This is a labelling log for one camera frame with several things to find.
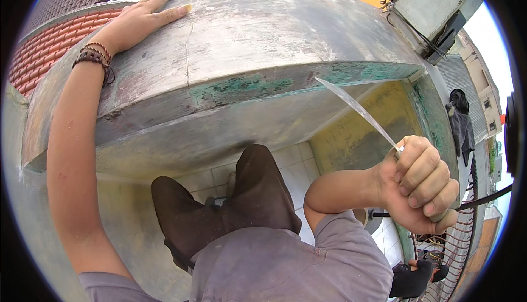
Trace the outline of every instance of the beaded bracelet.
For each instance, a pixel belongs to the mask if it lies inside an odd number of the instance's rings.
[[[97,50],[95,50],[95,51],[88,50],[88,51],[81,52],[79,57],[77,57],[75,62],[73,62],[72,68],[75,68],[75,66],[79,62],[83,62],[83,61],[90,61],[90,62],[94,62],[94,63],[100,63],[102,65],[103,69],[104,69],[104,80],[103,80],[102,86],[106,86],[106,85],[111,84],[112,82],[114,82],[115,74],[113,73],[112,68],[108,64],[103,63],[103,61],[102,61],[103,56],[104,55],[102,55],[101,52],[99,52]],[[112,71],[112,73],[113,73],[113,79],[112,79],[111,82],[108,82],[108,77],[110,75],[110,71]]]
[[[93,48],[93,47],[89,47],[89,46],[84,46],[83,48],[81,48],[81,53],[82,53],[82,51],[85,50],[85,49],[89,49],[89,50],[92,50],[92,51],[94,51],[94,52],[99,53],[100,55],[102,55],[104,61],[105,61],[108,65],[110,65],[110,62],[108,61],[108,58],[106,58],[106,56],[104,56],[104,54],[102,54],[98,49]]]
[[[94,42],[94,41],[91,41],[89,43],[87,43],[86,45],[84,45],[83,48],[86,48],[88,47],[89,45],[97,45],[97,46],[100,46],[104,52],[106,53],[106,56],[108,58],[108,65],[110,65],[110,62],[112,61],[112,56],[110,55],[110,52],[106,49],[106,47],[104,47],[104,45],[100,42]]]

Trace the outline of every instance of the person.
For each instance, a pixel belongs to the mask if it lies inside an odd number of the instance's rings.
[[[156,300],[135,282],[104,231],[94,136],[107,62],[191,8],[156,12],[167,1],[141,0],[96,33],[75,61],[51,124],[49,209],[72,267],[94,301]],[[383,207],[413,233],[441,234],[457,219],[449,210],[441,221],[430,220],[459,192],[438,151],[424,137],[406,136],[402,145],[399,161],[392,149],[372,168],[325,174],[311,184],[304,213],[314,246],[299,239],[301,221],[264,146],[242,153],[233,196],[221,207],[194,201],[175,180],[156,179],[155,212],[175,264],[191,269],[190,300],[386,300],[392,270],[351,209]]]
[[[393,268],[394,278],[389,297],[409,299],[421,296],[428,283],[440,281],[448,275],[449,266],[437,265],[424,260],[409,260],[408,265],[399,264]]]

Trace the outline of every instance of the shirt sleeve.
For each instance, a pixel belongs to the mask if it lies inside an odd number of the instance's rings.
[[[320,220],[315,228],[315,246],[325,250],[355,249],[357,246],[364,246],[380,252],[372,236],[364,230],[363,224],[355,218],[351,210],[327,214]]]
[[[368,292],[364,300],[386,300],[392,286],[392,268],[372,236],[351,210],[327,214],[315,228],[315,247],[326,259],[347,269],[354,286]]]
[[[81,272],[79,281],[93,302],[161,302],[135,281],[108,272]]]

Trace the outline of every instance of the left hand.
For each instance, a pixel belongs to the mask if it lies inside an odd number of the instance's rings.
[[[390,216],[412,233],[440,235],[453,226],[458,214],[450,209],[439,222],[430,217],[440,214],[456,200],[459,183],[450,178],[447,164],[428,139],[406,136],[399,161],[392,149],[375,169],[380,198]]]
[[[187,4],[155,13],[167,1],[140,0],[132,6],[126,6],[121,15],[104,26],[90,41],[102,43],[114,56],[134,47],[154,30],[180,19],[192,9],[192,5]]]

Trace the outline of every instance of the white floor tile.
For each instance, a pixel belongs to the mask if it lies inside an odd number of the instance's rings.
[[[291,193],[295,209],[301,208],[304,205],[304,196],[306,195],[307,189],[311,185],[304,163],[299,162],[284,167],[280,169],[280,173],[282,173],[286,187],[289,193]]]
[[[379,226],[377,228],[377,230],[375,230],[375,232],[372,234],[372,237],[375,238],[377,237],[378,235],[381,235],[382,236],[383,234],[383,226]]]
[[[212,176],[214,177],[214,184],[221,186],[227,183],[229,179],[229,173],[236,171],[236,163],[228,163],[220,167],[212,169]]]
[[[200,191],[194,191],[193,193],[190,193],[195,201],[199,201],[202,204],[205,204],[205,201],[209,197],[218,197],[218,193],[216,192],[216,187],[203,189]]]
[[[392,246],[399,242],[399,234],[395,228],[395,223],[392,222],[386,229],[383,229],[384,251],[388,251]]]
[[[212,171],[210,169],[180,176],[175,178],[175,180],[191,193],[215,186]]]
[[[216,192],[218,197],[225,197],[227,195],[227,185],[216,186]]]
[[[306,242],[310,245],[314,245],[315,237],[313,236],[313,232],[311,231],[309,224],[307,224],[306,216],[304,214],[304,209],[303,208],[297,209],[295,213],[302,220],[302,228],[300,229],[300,239],[303,242]]]
[[[302,160],[308,160],[309,158],[313,158],[313,151],[311,150],[308,141],[299,143],[298,147],[300,148],[300,153],[302,154]]]
[[[386,253],[384,253],[384,256],[386,256],[388,259],[391,267],[395,266],[401,261],[402,255],[403,248],[401,247],[400,242],[392,246],[388,251],[386,251]]]
[[[304,161],[304,166],[306,166],[307,176],[309,177],[309,183],[313,183],[319,176],[320,172],[318,171],[317,163],[314,158]]]
[[[383,238],[382,232],[383,231],[381,229],[380,234],[375,236],[375,237],[373,237],[373,240],[375,241],[375,243],[379,247],[380,251],[384,253],[384,238]]]
[[[383,229],[386,229],[392,223],[393,223],[393,220],[391,217],[385,217],[383,218],[383,221],[381,222],[381,226],[383,227]]]
[[[302,154],[298,145],[292,145],[273,152],[274,161],[278,168],[291,166],[302,161]]]

